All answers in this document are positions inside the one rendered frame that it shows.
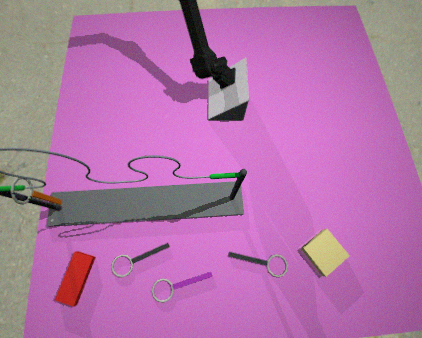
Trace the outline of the grey ring with purple handle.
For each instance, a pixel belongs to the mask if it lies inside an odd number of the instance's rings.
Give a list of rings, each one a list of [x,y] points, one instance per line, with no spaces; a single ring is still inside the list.
[[[153,297],[158,301],[158,302],[162,302],[162,303],[164,303],[164,302],[166,302],[166,301],[169,301],[170,299],[171,299],[171,297],[173,296],[173,291],[175,290],[175,289],[178,289],[178,288],[180,288],[180,287],[183,287],[183,286],[186,286],[186,285],[189,285],[189,284],[192,284],[192,283],[195,283],[195,282],[198,282],[198,281],[201,281],[201,280],[204,280],[204,279],[207,279],[207,278],[209,278],[209,277],[212,277],[212,273],[211,272],[208,272],[208,273],[205,273],[205,274],[202,274],[202,275],[199,275],[199,276],[196,276],[196,277],[193,277],[193,278],[190,278],[190,279],[187,279],[187,280],[184,280],[184,281],[181,281],[181,282],[178,282],[178,283],[175,283],[175,284],[172,284],[169,280],[167,280],[167,279],[160,279],[160,280],[158,280],[155,284],[154,284],[154,286],[153,286],[153,289],[152,289],[152,293],[153,293]],[[155,292],[154,292],[154,290],[155,290],[155,286],[159,283],[159,282],[161,282],[161,281],[166,281],[166,282],[168,282],[169,284],[170,284],[170,286],[171,286],[171,295],[170,295],[170,297],[168,298],[168,299],[165,299],[165,300],[160,300],[160,299],[158,299],[156,296],[155,296]]]

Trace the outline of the grey ring with dark grey handle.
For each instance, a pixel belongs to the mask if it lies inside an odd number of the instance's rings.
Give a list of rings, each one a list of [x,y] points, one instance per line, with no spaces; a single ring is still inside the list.
[[[281,258],[285,261],[285,264],[286,264],[285,271],[284,271],[284,272],[283,272],[283,274],[281,274],[281,275],[275,275],[275,274],[273,274],[273,273],[269,270],[270,260],[271,260],[273,257],[275,257],[275,256],[281,257]],[[256,257],[248,256],[248,255],[240,255],[240,254],[236,254],[236,253],[232,253],[232,252],[229,252],[229,257],[232,257],[232,258],[236,257],[236,258],[240,258],[240,259],[244,259],[244,260],[248,260],[248,261],[252,261],[252,262],[256,262],[256,263],[260,263],[260,264],[267,265],[267,267],[268,267],[268,268],[267,268],[268,272],[269,272],[272,276],[274,276],[274,277],[282,277],[282,276],[284,276],[284,275],[286,274],[286,272],[287,272],[287,270],[288,270],[288,264],[287,264],[286,259],[285,259],[282,255],[278,255],[278,254],[272,255],[272,256],[271,256],[268,260],[264,260],[264,259],[260,259],[260,258],[256,258]]]
[[[148,257],[148,256],[150,256],[150,255],[152,255],[152,254],[154,254],[154,253],[156,253],[156,252],[158,252],[158,251],[163,251],[163,250],[165,250],[165,249],[167,249],[167,248],[169,248],[169,245],[168,245],[168,243],[166,243],[166,244],[164,244],[164,245],[162,245],[162,246],[160,246],[160,247],[158,247],[158,248],[153,248],[153,249],[151,249],[151,250],[149,250],[149,251],[147,251],[147,252],[145,252],[145,253],[143,253],[143,254],[141,254],[141,255],[139,255],[139,256],[137,256],[137,257],[135,257],[135,258],[131,258],[131,257],[129,257],[128,255],[124,255],[124,254],[122,254],[122,255],[119,255],[119,256],[117,256],[114,260],[113,260],[113,262],[112,262],[112,266],[111,266],[111,269],[112,269],[112,273],[116,276],[116,277],[119,277],[119,278],[124,278],[124,277],[126,277],[126,276],[128,276],[130,273],[131,273],[131,271],[133,270],[133,263],[136,263],[136,262],[138,262],[138,261],[140,261],[140,260],[142,260],[142,259],[144,259],[144,258],[146,258],[146,257]],[[127,273],[127,274],[125,274],[125,275],[117,275],[116,273],[115,273],[115,271],[114,271],[114,262],[118,259],[118,258],[120,258],[120,257],[127,257],[128,259],[130,259],[130,262],[131,262],[131,269],[130,269],[130,271]]]

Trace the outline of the pale yellow square block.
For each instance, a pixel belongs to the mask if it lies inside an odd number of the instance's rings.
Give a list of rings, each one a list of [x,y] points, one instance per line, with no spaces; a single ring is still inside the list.
[[[328,276],[350,254],[340,245],[328,228],[323,229],[304,246],[302,251],[322,276]]]

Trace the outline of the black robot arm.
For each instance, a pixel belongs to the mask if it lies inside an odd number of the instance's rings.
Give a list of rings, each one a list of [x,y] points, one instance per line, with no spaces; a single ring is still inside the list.
[[[199,79],[213,78],[220,89],[235,83],[236,68],[227,66],[225,56],[217,58],[209,47],[196,0],[179,0],[194,54],[190,59],[192,72]]]

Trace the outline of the red rectangular block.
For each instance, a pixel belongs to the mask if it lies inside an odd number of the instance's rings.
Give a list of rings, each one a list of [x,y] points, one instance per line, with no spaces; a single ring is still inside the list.
[[[61,287],[54,300],[77,306],[85,283],[96,257],[81,252],[74,252],[73,258],[62,280]]]

